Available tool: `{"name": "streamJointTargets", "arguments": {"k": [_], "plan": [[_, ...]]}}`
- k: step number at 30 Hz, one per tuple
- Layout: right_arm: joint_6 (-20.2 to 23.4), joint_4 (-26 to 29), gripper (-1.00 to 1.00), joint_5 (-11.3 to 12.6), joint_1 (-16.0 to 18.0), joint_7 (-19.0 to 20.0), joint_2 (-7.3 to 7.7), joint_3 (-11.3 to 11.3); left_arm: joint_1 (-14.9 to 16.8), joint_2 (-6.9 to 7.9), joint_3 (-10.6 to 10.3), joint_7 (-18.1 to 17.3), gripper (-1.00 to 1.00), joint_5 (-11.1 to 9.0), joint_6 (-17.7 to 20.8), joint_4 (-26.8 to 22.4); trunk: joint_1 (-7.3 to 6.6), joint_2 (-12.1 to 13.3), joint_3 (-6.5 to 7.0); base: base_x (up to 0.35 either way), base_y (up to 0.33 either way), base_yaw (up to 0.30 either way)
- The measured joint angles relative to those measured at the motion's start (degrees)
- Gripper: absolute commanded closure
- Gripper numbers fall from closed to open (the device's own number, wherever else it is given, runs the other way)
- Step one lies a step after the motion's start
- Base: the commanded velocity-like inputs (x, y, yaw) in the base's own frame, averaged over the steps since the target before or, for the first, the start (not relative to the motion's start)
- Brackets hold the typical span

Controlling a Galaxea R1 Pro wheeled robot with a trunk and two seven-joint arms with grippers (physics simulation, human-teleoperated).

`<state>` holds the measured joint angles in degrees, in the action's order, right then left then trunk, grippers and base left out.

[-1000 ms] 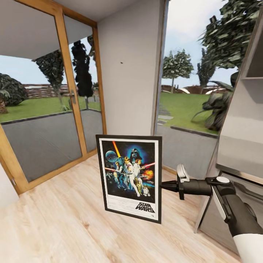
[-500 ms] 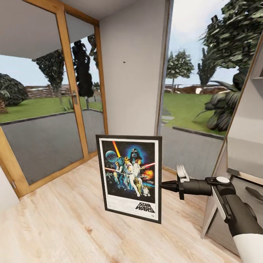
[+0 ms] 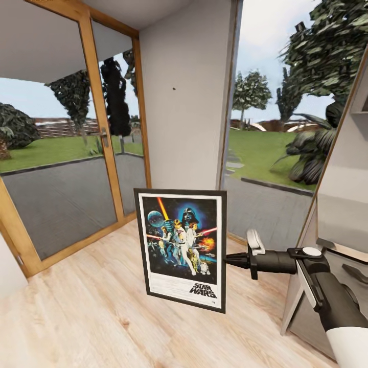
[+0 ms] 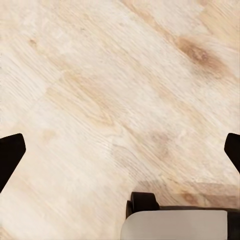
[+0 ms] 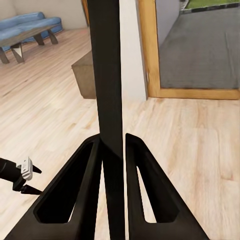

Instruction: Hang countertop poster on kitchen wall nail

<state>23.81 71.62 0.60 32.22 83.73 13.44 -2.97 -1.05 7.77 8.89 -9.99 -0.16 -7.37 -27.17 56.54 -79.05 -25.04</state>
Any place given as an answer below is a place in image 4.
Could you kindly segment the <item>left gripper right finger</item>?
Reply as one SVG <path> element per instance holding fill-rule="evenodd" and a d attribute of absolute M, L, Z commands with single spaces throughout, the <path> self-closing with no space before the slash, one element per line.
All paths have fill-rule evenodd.
<path fill-rule="evenodd" d="M 240 173 L 240 135 L 228 133 L 224 151 Z"/>

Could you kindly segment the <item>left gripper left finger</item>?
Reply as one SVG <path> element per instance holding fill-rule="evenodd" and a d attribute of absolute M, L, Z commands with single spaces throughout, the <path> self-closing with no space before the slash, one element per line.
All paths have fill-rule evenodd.
<path fill-rule="evenodd" d="M 0 193 L 26 152 L 21 133 L 0 138 Z"/>

